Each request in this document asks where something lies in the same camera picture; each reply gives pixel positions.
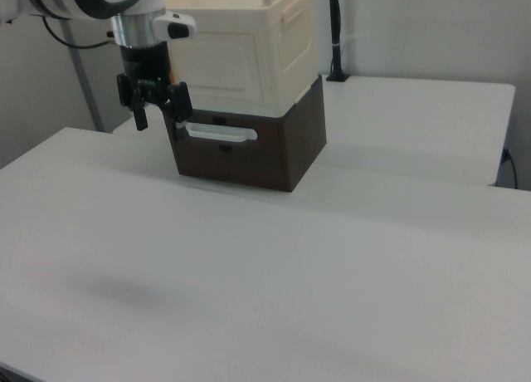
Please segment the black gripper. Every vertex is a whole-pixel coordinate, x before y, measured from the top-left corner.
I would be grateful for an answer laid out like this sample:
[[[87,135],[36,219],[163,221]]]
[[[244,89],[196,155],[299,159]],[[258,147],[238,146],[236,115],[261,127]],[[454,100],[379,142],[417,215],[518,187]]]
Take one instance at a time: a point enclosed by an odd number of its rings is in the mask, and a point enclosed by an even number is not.
[[[119,101],[131,110],[137,131],[149,127],[145,104],[171,110],[174,122],[192,116],[192,102],[184,81],[175,83],[168,44],[151,47],[120,47],[124,72],[117,75]]]

